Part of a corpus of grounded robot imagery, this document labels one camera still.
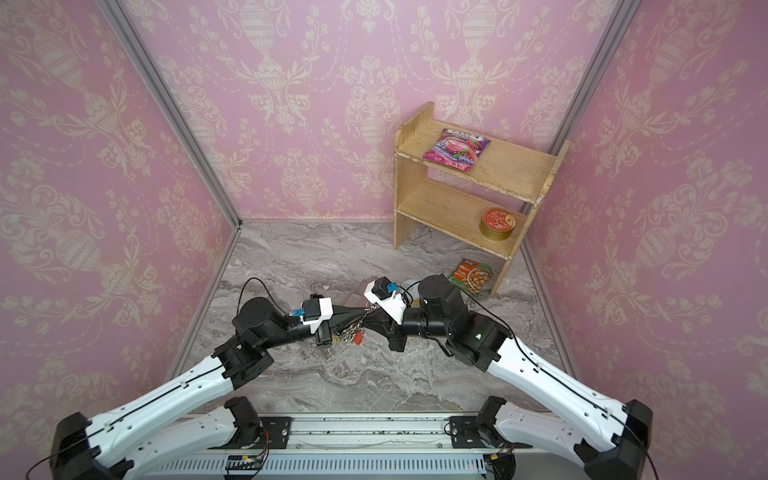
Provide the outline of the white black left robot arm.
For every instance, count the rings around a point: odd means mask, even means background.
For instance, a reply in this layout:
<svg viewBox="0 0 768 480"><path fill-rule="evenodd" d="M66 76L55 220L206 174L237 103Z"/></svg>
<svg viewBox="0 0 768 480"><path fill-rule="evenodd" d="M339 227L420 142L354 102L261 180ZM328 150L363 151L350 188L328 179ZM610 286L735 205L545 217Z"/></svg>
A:
<svg viewBox="0 0 768 480"><path fill-rule="evenodd" d="M113 410L61 420L43 463L54 479L122 479L136 471L131 452L190 411L256 379L274 360L270 348L314 338L329 345L334 336L364 325L372 308L338 307L312 297L282 313L264 297L248 300L233 318L235 333L213 353L167 383Z"/></svg>

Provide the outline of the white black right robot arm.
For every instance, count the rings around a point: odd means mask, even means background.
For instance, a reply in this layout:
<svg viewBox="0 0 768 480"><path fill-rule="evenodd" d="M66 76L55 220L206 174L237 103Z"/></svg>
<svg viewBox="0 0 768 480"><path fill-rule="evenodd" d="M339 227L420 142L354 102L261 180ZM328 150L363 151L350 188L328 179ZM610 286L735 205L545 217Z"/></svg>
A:
<svg viewBox="0 0 768 480"><path fill-rule="evenodd" d="M369 282L364 297L374 310L364 327L380 329L393 351L403 350L410 336L436 340L452 358L516 387L547 409L537 413L489 397L475 417L485 445L544 450L580 466L590 479L639 479L653 464L653 412L647 405L622 403L555 367L490 311L471 310L446 277L431 275L413 286L417 306L407 289L389 279Z"/></svg>

